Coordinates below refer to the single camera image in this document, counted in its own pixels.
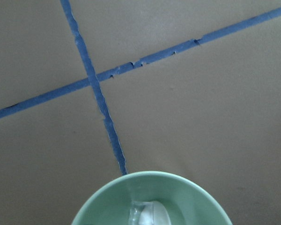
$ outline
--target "blue tape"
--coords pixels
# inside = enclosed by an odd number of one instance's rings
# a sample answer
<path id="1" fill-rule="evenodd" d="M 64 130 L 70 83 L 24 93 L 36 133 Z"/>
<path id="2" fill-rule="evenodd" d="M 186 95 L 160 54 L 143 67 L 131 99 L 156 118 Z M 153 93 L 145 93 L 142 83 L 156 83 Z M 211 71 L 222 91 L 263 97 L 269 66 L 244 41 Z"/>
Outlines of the blue tape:
<path id="1" fill-rule="evenodd" d="M 80 32 L 79 32 L 78 24 L 73 17 L 70 2 L 69 2 L 69 0 L 60 0 L 60 2 L 64 9 L 65 14 L 66 14 L 68 23 L 72 30 L 72 33 L 75 37 L 75 43 L 79 50 L 86 73 L 88 75 L 89 83 L 90 83 L 91 87 L 93 88 L 95 98 L 97 100 L 100 111 L 105 117 L 104 124 L 105 124 L 109 139 L 110 139 L 112 147 L 113 147 L 114 155 L 116 156 L 116 158 L 118 160 L 118 164 L 119 164 L 122 174 L 125 175 L 125 174 L 127 174 L 126 160 L 125 160 L 121 145 L 119 143 L 118 135 L 115 131 L 113 121 L 109 114 L 105 98 L 101 91 L 100 83 L 97 79 L 95 69 L 92 65 L 92 61 L 90 60 L 88 50 L 86 48 L 86 45 L 83 41 L 83 38 L 82 38 Z"/>
<path id="2" fill-rule="evenodd" d="M 218 38 L 221 38 L 223 36 L 238 32 L 240 30 L 243 30 L 245 28 L 254 26 L 256 24 L 271 20 L 273 18 L 276 18 L 278 16 L 281 16 L 281 7 L 274 9 L 272 11 L 269 11 L 267 13 L 258 15 L 256 17 L 250 18 L 248 20 L 244 20 L 242 22 L 233 24 L 231 26 L 222 28 L 220 30 L 205 34 L 201 39 L 196 40 L 196 39 L 192 39 L 186 42 L 183 42 L 181 44 L 178 44 L 174 47 L 162 50 L 160 52 L 154 53 L 152 55 L 146 56 L 141 58 L 139 61 L 137 62 L 128 62 L 125 63 L 123 65 L 120 65 L 118 67 L 115 67 L 113 69 L 107 70 L 105 72 L 102 72 L 100 74 L 97 74 L 97 78 L 98 81 L 105 81 L 107 79 L 110 79 L 111 77 L 115 76 L 115 75 L 120 75 L 126 72 L 129 72 L 130 70 L 136 69 L 141 67 L 144 64 L 148 64 L 148 63 L 152 63 L 155 62 L 157 60 L 161 60 L 164 58 L 167 58 L 175 53 L 179 53 L 182 51 L 186 51 L 190 48 L 196 47 L 198 45 L 207 43 L 209 41 L 213 41 L 216 40 Z M 59 96 L 68 94 L 72 91 L 75 90 L 79 90 L 81 88 L 84 88 L 86 86 L 89 86 L 89 82 L 87 79 L 83 79 L 77 82 L 74 82 L 72 84 L 66 85 L 62 88 L 58 88 L 56 90 L 53 91 L 49 91 L 45 94 L 42 94 L 40 96 L 28 99 L 26 101 L 20 102 L 18 104 L 15 104 L 13 106 L 4 108 L 0 110 L 0 118 L 11 115 L 13 113 L 19 112 L 21 110 L 33 107 L 35 105 L 38 105 L 40 103 L 49 101 L 51 99 L 57 98 Z"/>

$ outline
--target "gray floor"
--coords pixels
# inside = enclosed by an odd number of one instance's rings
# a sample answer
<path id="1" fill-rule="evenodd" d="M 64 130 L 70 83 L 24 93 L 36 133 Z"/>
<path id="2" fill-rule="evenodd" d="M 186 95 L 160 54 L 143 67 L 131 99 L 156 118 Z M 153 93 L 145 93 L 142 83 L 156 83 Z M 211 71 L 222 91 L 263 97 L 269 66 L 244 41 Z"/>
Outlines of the gray floor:
<path id="1" fill-rule="evenodd" d="M 281 0 L 71 1 L 96 72 Z M 86 77 L 59 1 L 0 1 L 0 109 Z M 281 224 L 281 17 L 101 83 L 130 173 L 182 175 L 233 224 Z M 0 225 L 70 224 L 121 176 L 90 87 L 0 119 Z"/>

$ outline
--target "gray surface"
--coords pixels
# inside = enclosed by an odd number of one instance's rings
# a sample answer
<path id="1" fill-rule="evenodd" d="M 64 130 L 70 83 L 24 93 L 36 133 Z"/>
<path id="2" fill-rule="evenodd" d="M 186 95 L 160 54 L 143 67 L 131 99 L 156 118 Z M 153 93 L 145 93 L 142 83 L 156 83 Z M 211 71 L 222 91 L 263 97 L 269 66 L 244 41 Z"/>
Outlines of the gray surface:
<path id="1" fill-rule="evenodd" d="M 97 72 L 281 0 L 71 1 Z M 0 1 L 0 109 L 85 78 L 59 1 Z M 101 83 L 129 172 L 201 185 L 281 224 L 281 17 Z M 0 119 L 0 225 L 70 224 L 120 172 L 90 87 Z"/>
<path id="2" fill-rule="evenodd" d="M 281 17 L 101 85 L 130 172 L 187 177 L 236 225 L 281 224 Z"/>

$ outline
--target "mint green bowl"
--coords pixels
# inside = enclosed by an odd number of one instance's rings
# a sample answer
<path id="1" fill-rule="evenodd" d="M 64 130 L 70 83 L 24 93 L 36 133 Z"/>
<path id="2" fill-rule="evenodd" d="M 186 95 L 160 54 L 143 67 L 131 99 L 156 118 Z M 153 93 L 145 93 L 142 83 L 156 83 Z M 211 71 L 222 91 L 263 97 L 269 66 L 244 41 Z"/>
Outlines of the mint green bowl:
<path id="1" fill-rule="evenodd" d="M 72 225 L 128 225 L 132 201 L 159 201 L 172 225 L 231 225 L 219 203 L 193 182 L 165 172 L 135 172 L 96 191 Z"/>

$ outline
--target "translucent object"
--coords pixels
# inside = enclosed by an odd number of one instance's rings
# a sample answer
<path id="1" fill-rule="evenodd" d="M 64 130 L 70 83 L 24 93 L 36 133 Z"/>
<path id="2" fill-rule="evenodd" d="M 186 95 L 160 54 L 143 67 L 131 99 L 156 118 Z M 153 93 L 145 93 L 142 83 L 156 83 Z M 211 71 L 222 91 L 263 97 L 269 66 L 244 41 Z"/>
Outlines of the translucent object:
<path id="1" fill-rule="evenodd" d="M 171 222 L 160 202 L 132 202 L 128 225 L 171 225 Z"/>

